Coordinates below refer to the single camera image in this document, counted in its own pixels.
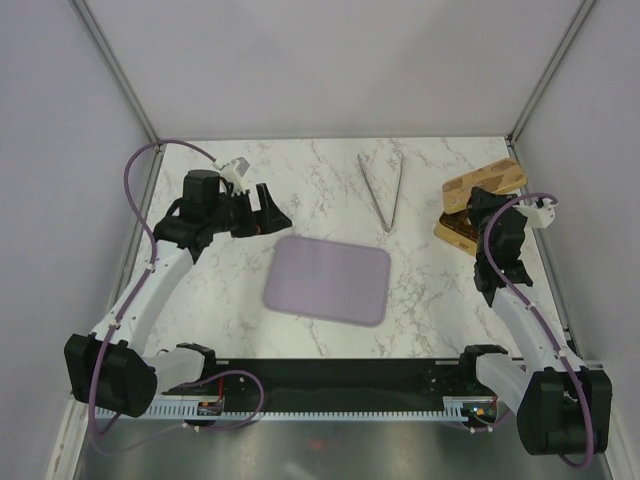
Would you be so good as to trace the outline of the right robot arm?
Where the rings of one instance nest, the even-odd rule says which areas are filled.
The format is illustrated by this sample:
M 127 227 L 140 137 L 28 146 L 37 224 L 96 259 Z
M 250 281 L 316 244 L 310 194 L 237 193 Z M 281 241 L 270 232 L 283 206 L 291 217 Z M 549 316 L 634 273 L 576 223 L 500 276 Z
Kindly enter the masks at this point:
M 456 373 L 463 391 L 476 395 L 489 388 L 515 414 L 529 454 L 556 455 L 573 468 L 585 468 L 608 446 L 612 382 L 546 320 L 521 259 L 526 229 L 547 228 L 557 203 L 546 193 L 517 196 L 472 188 L 466 210 L 478 234 L 474 282 L 507 326 L 523 362 L 495 350 Z

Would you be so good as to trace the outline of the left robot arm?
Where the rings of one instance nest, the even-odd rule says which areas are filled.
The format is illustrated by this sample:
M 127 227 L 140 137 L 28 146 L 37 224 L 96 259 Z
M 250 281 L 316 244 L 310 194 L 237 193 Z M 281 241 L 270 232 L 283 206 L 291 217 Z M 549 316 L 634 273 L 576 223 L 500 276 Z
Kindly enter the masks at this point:
M 74 334 L 65 344 L 77 401 L 137 418 L 157 395 L 174 388 L 187 385 L 197 394 L 216 388 L 213 350 L 182 343 L 154 358 L 144 351 L 167 301 L 215 235 L 249 238 L 291 227 L 266 184 L 257 184 L 256 193 L 260 207 L 253 209 L 249 193 L 236 190 L 221 174 L 187 173 L 181 197 L 153 229 L 147 265 L 89 334 Z

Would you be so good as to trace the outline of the gold chocolate box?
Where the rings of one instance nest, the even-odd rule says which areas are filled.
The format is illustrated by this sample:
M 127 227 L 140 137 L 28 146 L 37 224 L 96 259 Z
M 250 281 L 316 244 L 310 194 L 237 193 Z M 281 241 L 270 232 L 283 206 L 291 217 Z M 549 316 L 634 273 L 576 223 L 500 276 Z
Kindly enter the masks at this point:
M 453 214 L 442 213 L 433 233 L 445 243 L 472 257 L 476 256 L 478 233 L 471 224 L 467 211 Z

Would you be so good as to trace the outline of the lavender plastic tray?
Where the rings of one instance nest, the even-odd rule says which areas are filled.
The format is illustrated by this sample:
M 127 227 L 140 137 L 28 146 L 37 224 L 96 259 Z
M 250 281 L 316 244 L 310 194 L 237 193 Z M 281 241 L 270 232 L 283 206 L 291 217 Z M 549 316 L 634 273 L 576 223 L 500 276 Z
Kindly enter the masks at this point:
M 384 249 L 285 236 L 276 243 L 263 303 L 277 312 L 374 327 L 386 316 L 390 277 Z

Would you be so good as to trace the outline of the right aluminium frame post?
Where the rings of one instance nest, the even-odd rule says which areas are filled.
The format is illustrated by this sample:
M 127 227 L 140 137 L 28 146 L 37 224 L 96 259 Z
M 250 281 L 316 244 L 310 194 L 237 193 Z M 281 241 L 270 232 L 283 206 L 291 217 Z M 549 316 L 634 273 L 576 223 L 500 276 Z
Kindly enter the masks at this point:
M 555 79 L 561 66 L 568 57 L 569 52 L 599 4 L 600 1 L 598 0 L 581 0 L 578 3 L 578 6 L 571 16 L 560 40 L 556 44 L 541 75 L 536 81 L 533 90 L 528 96 L 524 107 L 517 116 L 513 127 L 505 136 L 505 142 L 508 149 L 515 149 L 517 141 L 522 136 L 525 128 L 529 124 L 532 116 L 546 94 L 546 91 Z

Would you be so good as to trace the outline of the aluminium frame post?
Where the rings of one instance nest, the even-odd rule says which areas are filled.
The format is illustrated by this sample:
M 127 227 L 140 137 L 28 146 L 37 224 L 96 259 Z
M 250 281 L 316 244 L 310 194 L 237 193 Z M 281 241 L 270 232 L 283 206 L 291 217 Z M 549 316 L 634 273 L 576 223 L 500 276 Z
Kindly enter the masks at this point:
M 89 2 L 85 0 L 69 0 L 68 4 L 85 29 L 101 61 L 115 82 L 117 89 L 134 116 L 137 124 L 143 130 L 146 138 L 149 141 L 158 140 L 159 135 L 152 125 L 139 96 L 126 75 L 121 62 L 113 50 Z
M 508 149 L 515 149 L 517 141 L 522 136 L 525 128 L 529 124 L 532 116 L 546 94 L 546 91 L 555 79 L 561 66 L 568 57 L 569 52 L 599 4 L 600 1 L 598 0 L 581 0 L 578 3 L 578 6 L 571 16 L 560 40 L 556 44 L 541 75 L 536 81 L 533 90 L 528 96 L 524 107 L 517 116 L 513 127 L 505 136 L 505 142 Z

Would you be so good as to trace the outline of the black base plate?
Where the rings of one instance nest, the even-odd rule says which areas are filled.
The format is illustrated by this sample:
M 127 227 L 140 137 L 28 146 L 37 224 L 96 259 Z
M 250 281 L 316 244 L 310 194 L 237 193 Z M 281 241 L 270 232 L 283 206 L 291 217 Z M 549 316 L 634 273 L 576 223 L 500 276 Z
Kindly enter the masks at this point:
M 491 398 L 456 359 L 231 359 L 217 373 L 243 370 L 261 382 L 267 411 L 435 410 L 446 397 Z

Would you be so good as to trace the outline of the left aluminium frame post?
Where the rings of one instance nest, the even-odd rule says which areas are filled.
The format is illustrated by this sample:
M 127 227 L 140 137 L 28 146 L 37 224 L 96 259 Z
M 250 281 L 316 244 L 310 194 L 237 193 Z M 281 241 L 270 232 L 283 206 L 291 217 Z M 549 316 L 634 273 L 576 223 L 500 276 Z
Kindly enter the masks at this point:
M 68 4 L 85 29 L 101 61 L 115 82 L 117 89 L 134 116 L 137 124 L 143 130 L 146 138 L 149 141 L 158 140 L 159 135 L 152 125 L 139 96 L 126 75 L 121 62 L 113 50 L 89 2 L 85 0 L 69 0 Z

